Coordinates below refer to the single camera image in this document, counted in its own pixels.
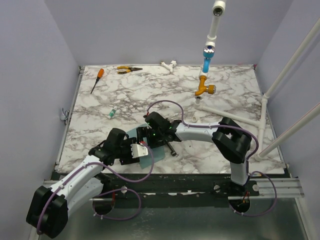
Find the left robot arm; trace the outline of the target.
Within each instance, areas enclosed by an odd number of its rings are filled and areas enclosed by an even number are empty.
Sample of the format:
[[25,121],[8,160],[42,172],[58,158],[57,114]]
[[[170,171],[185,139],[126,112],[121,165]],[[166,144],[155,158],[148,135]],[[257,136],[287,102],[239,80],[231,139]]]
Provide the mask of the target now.
[[71,214],[92,197],[107,197],[111,185],[98,179],[116,159],[139,160],[149,149],[146,143],[121,129],[113,128],[107,139],[89,150],[88,155],[68,175],[49,187],[41,185],[33,194],[26,222],[38,235],[57,237]]

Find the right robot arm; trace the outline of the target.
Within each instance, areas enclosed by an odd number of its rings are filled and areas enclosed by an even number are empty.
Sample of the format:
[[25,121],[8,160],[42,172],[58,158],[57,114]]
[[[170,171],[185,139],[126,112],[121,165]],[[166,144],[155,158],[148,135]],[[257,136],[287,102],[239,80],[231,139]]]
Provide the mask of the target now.
[[171,142],[200,141],[213,143],[231,169],[230,191],[241,196],[248,190],[249,167],[246,155],[251,147],[252,136],[232,119],[223,117],[218,123],[191,124],[182,120],[170,122],[157,112],[145,117],[147,126],[136,129],[137,140],[146,140],[150,148],[158,148]]

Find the small white pipe elbow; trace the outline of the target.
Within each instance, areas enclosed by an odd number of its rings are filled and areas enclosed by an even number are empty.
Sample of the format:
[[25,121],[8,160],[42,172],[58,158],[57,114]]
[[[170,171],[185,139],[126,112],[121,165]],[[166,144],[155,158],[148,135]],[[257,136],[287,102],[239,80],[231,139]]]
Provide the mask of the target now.
[[193,122],[193,123],[200,123],[200,122],[201,122],[200,117],[197,116],[197,115],[194,115],[194,116],[192,117],[192,122]]

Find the green glue tube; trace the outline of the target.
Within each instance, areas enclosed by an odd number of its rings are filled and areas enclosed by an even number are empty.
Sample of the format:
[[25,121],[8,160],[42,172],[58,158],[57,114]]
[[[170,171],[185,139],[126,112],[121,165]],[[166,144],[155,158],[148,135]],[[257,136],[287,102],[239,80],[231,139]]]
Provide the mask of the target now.
[[114,108],[110,111],[110,113],[108,114],[108,116],[107,116],[108,119],[112,119],[112,118],[115,116],[116,111],[117,111],[117,108],[114,107]]

